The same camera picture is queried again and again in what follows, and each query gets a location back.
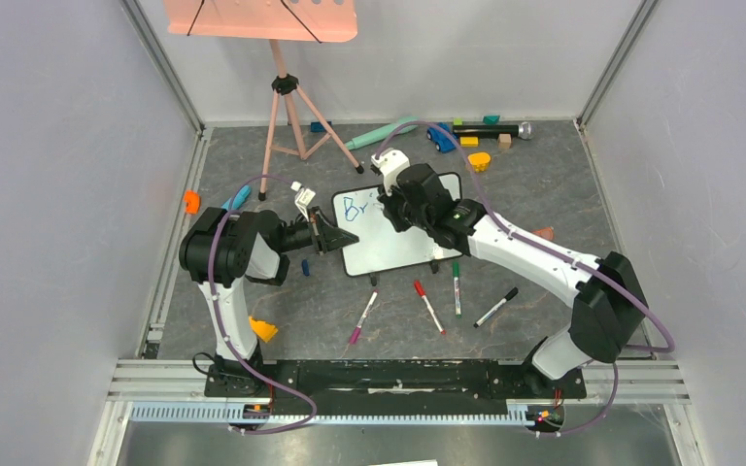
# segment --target whiteboard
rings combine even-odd
[[[461,179],[456,173],[439,176],[454,200],[461,198]],[[439,248],[422,229],[415,226],[396,233],[385,218],[385,206],[376,200],[378,186],[363,187],[333,195],[336,224],[358,236],[358,243],[342,248],[345,273],[357,277],[461,256],[457,250]]]

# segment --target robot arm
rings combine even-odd
[[[281,221],[272,211],[229,218],[216,247],[213,277],[208,277],[211,244],[227,211],[208,208],[182,240],[179,263],[198,284],[213,322],[223,330],[216,331],[216,358],[222,366],[229,365],[231,372],[238,372],[239,365],[222,334],[229,336],[229,343],[252,365],[261,363],[245,302],[244,280],[278,286],[285,281],[290,264],[284,252],[312,246],[324,254],[358,242],[356,235],[333,226],[318,207],[307,208],[312,198],[312,191],[299,190],[296,205],[306,216],[292,223]],[[214,300],[219,302],[218,316]]]
[[[533,369],[535,378],[546,383],[591,360],[616,360],[644,318],[642,313],[588,272],[514,237],[546,245],[575,261],[596,264],[596,270],[645,302],[625,257],[611,252],[600,259],[568,250],[496,216],[513,233],[510,236],[487,215],[482,204],[471,199],[454,201],[429,165],[410,165],[399,150],[386,150],[372,161],[373,171],[384,178],[378,200],[396,231],[421,228],[440,247],[510,269],[542,285],[573,309],[571,323],[528,355],[525,364]]]

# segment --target whiteboard frame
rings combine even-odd
[[[457,172],[440,173],[439,174],[439,178],[441,179],[442,177],[448,177],[448,176],[451,176],[451,175],[455,176],[456,179],[457,179],[457,182],[458,182],[458,193],[459,193],[459,196],[458,196],[458,198],[456,198],[456,196],[454,196],[454,199],[455,200],[461,199],[462,198],[462,195],[461,195],[461,175],[459,173],[457,173]],[[352,189],[345,189],[345,190],[342,190],[342,191],[335,192],[330,197],[330,207],[333,210],[333,216],[334,216],[334,220],[335,220],[336,226],[338,226],[339,228],[344,228],[344,226],[339,222],[339,214],[340,214],[340,212],[336,210],[336,204],[335,204],[336,197],[341,196],[343,194],[347,194],[349,192],[359,192],[359,191],[365,191],[367,189],[378,189],[379,186],[380,186],[379,184],[373,184],[373,185],[370,185],[370,186],[354,187]],[[433,243],[433,240],[429,236],[426,236],[426,239],[427,239],[427,241],[429,243],[431,243],[431,244]],[[443,260],[448,260],[448,259],[456,259],[458,257],[462,257],[463,256],[463,254],[460,251],[457,251],[457,250],[452,250],[452,251],[455,252],[456,254],[455,255],[451,255],[449,257],[443,257],[441,259],[435,259],[436,262],[441,262]],[[406,268],[406,267],[413,267],[414,265],[429,264],[431,262],[431,260],[432,259],[424,260],[424,261],[420,261],[420,262],[413,262],[413,263],[406,264],[406,265],[399,265],[399,266],[396,266],[396,267],[390,267],[388,269],[380,269],[380,270],[371,271],[371,272],[363,272],[363,273],[357,274],[357,275],[351,275],[350,272],[348,272],[348,268],[347,268],[347,257],[345,255],[345,248],[342,248],[342,269],[344,269],[345,275],[347,275],[348,277],[364,277],[364,276],[370,276],[370,275],[373,275],[373,274],[380,274],[382,272],[389,272],[389,271],[392,271],[392,270],[399,270],[399,269],[403,269],[403,268]]]

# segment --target tripod leg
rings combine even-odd
[[[324,119],[324,116],[322,116],[321,113],[319,113],[319,109],[316,108],[315,105],[313,105],[313,102],[310,101],[310,98],[307,97],[307,94],[304,93],[304,89],[301,88],[301,85],[296,89],[296,92],[298,92],[299,97],[301,97],[301,100],[304,101],[304,104],[307,105],[310,108],[310,111],[313,112],[313,115],[316,116],[316,119],[319,120],[319,123],[324,126],[324,129],[330,133],[330,136],[333,138],[333,141],[336,142],[336,144],[339,145],[339,149],[342,150],[342,152],[345,153],[345,156],[348,157],[348,160],[350,160],[350,163],[353,164],[354,167],[356,167],[357,173],[364,173],[364,167],[362,167],[358,160],[356,160],[355,157],[350,153],[350,151],[345,146],[345,143],[342,142],[341,139],[339,139],[339,135],[336,134],[335,131],[333,131],[332,126],[327,124],[327,120]]]
[[[267,175],[270,170],[270,149],[273,146],[273,134],[276,132],[276,113],[279,111],[279,93],[273,92],[273,105],[270,107],[270,126],[267,126],[267,144],[264,145],[264,165],[261,167],[261,174]],[[258,190],[258,200],[263,201],[267,198],[267,179],[261,179],[261,189]]]
[[[301,159],[307,158],[307,148],[304,146],[304,137],[301,135],[301,125],[298,122],[298,113],[295,110],[295,104],[293,103],[292,94],[288,94],[285,96],[285,107],[288,109],[290,124],[293,126],[293,136],[295,136],[296,139],[298,156]]]

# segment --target pink marker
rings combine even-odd
[[[433,311],[433,307],[430,306],[430,301],[427,301],[427,296],[424,294],[422,284],[419,283],[418,280],[416,280],[415,282],[413,282],[413,286],[416,288],[416,292],[419,293],[419,296],[422,297],[424,303],[427,305],[427,310],[430,311],[430,316],[433,317],[433,321],[436,322],[436,326],[439,328],[439,332],[441,332],[442,335],[447,335],[448,332],[446,332],[445,329],[442,328],[442,323],[439,321],[439,318],[436,317],[436,312]]]
[[[351,345],[356,344],[356,340],[358,340],[358,335],[361,334],[361,325],[364,323],[364,320],[367,318],[367,314],[370,313],[370,308],[373,307],[373,302],[376,301],[376,296],[379,296],[378,289],[373,290],[373,296],[370,296],[370,301],[367,301],[367,306],[364,308],[364,312],[361,313],[361,318],[358,320],[358,323],[356,324],[356,329],[354,329],[353,335],[350,336],[349,343]]]

